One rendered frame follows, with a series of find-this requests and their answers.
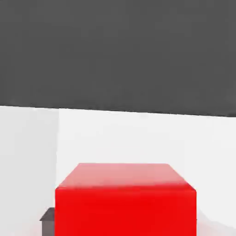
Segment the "small red cube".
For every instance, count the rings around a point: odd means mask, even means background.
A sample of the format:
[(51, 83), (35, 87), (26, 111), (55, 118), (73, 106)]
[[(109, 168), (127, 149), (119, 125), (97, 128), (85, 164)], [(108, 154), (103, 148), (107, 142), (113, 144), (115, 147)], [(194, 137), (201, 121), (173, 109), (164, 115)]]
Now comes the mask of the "small red cube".
[(55, 190), (55, 236), (197, 236), (196, 190), (168, 164), (80, 163)]

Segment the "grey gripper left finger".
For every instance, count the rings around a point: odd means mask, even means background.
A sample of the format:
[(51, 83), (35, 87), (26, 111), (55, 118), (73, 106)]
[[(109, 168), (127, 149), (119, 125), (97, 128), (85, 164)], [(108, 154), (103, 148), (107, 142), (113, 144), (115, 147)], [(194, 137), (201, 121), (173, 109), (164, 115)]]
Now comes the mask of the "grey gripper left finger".
[(54, 236), (54, 207), (48, 208), (41, 217), (26, 211), (23, 217), (22, 236)]

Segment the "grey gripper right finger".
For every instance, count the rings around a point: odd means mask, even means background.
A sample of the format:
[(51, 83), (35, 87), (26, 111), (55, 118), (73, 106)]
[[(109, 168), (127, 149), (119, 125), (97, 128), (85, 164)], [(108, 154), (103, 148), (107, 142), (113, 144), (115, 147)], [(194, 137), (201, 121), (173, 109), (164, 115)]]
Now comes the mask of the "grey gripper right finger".
[(211, 221), (201, 210), (198, 210), (197, 236), (233, 236), (233, 228)]

